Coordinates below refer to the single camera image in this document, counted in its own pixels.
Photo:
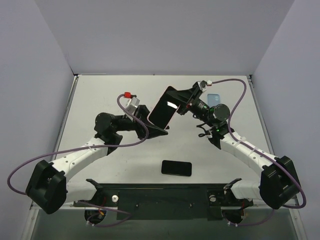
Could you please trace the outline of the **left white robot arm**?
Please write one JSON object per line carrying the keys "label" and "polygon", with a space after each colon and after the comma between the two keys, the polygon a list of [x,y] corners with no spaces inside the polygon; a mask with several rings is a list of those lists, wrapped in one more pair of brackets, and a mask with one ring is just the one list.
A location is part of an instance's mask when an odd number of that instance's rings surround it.
{"label": "left white robot arm", "polygon": [[99,205],[103,200],[100,186],[69,181],[94,161],[114,152],[123,139],[119,132],[135,131],[140,140],[166,136],[168,132],[165,129],[148,122],[148,114],[145,105],[138,106],[133,117],[99,113],[95,118],[96,134],[84,146],[62,158],[51,162],[42,160],[36,164],[26,195],[47,214],[56,212],[65,203],[78,200],[86,200],[92,206]]}

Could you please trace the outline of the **black phone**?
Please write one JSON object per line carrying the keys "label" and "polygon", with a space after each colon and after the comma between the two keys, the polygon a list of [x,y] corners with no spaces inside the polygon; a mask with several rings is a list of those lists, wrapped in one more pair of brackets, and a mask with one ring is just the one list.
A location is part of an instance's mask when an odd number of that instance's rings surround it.
{"label": "black phone", "polygon": [[163,160],[161,173],[164,175],[190,177],[192,175],[192,164],[184,161]]}

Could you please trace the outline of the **blue phone case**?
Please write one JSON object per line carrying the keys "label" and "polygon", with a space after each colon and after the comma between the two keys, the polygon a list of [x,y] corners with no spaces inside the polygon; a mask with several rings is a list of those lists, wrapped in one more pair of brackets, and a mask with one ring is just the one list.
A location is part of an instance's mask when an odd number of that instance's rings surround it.
{"label": "blue phone case", "polygon": [[221,103],[221,97],[216,93],[209,93],[207,95],[207,104],[209,107],[217,106]]}

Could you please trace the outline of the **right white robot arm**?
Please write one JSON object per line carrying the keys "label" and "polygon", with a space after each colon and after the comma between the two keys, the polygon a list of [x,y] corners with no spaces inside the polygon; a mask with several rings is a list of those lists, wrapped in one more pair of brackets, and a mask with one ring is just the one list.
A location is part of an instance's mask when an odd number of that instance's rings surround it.
{"label": "right white robot arm", "polygon": [[277,210],[301,191],[293,161],[287,156],[277,157],[257,148],[230,127],[231,111],[225,104],[208,106],[200,99],[208,86],[205,81],[186,90],[170,90],[167,95],[177,105],[177,113],[191,112],[193,117],[209,126],[203,135],[211,144],[252,169],[259,181],[237,178],[223,188],[224,201],[230,205],[240,200],[261,200]]}

